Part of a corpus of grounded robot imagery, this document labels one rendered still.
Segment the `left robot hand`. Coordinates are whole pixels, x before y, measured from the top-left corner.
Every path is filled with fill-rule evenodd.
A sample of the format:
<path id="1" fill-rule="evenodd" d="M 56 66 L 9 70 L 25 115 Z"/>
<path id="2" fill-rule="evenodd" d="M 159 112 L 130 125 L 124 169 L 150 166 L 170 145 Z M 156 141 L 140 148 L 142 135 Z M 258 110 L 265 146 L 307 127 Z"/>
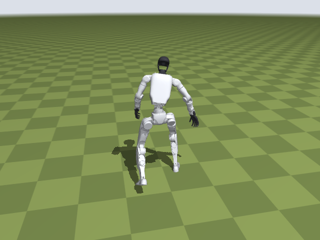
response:
<path id="1" fill-rule="evenodd" d="M 134 110 L 135 110 L 134 113 L 135 113 L 136 119 L 139 119 L 139 118 L 140 118 L 140 115 L 138 115 L 138 114 L 140 114 L 140 113 L 138 113 L 138 112 L 139 112 L 139 109 L 136 108 L 136 109 L 134 109 Z"/>

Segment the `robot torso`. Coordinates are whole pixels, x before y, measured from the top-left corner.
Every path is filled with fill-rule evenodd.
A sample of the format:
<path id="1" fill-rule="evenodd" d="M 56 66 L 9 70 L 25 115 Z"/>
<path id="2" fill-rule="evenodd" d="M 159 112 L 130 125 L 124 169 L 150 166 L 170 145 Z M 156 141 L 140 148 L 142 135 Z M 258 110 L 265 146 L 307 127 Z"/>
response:
<path id="1" fill-rule="evenodd" d="M 153 73 L 150 80 L 149 97 L 151 104 L 155 105 L 151 113 L 153 125 L 167 123 L 167 115 L 163 109 L 171 95 L 173 77 L 169 74 Z"/>

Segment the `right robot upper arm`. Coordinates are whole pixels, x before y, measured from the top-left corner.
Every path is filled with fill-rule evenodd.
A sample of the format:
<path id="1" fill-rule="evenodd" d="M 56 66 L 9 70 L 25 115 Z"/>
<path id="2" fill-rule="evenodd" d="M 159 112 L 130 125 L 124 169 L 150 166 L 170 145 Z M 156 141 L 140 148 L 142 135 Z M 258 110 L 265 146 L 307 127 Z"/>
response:
<path id="1" fill-rule="evenodd" d="M 183 95 L 182 100 L 184 102 L 188 102 L 191 99 L 191 96 L 188 94 L 186 88 L 182 85 L 179 79 L 172 78 L 172 85 L 177 87 L 177 90 Z"/>

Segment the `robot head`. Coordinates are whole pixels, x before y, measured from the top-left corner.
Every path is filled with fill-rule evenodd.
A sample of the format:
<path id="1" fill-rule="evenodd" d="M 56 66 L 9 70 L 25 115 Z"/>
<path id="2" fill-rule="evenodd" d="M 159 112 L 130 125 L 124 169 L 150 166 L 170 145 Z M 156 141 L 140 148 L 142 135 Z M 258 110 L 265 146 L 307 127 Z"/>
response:
<path id="1" fill-rule="evenodd" d="M 166 71 L 168 70 L 168 67 L 169 67 L 169 64 L 170 64 L 170 61 L 169 59 L 166 57 L 166 56 L 162 56 L 159 58 L 158 60 L 158 63 L 157 63 L 157 67 L 158 67 L 158 71 L 159 71 L 159 74 L 166 74 Z M 164 69 L 159 69 L 159 66 L 165 66 L 167 67 L 166 70 Z"/>

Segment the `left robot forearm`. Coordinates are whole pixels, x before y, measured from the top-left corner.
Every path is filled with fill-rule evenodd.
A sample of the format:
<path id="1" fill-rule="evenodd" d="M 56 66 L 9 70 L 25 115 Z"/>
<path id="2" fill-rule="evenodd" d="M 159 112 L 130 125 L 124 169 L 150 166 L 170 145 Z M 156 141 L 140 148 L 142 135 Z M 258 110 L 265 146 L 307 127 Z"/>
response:
<path id="1" fill-rule="evenodd" d="M 141 107 L 141 100 L 134 97 L 134 109 L 138 108 L 140 110 L 140 107 Z"/>

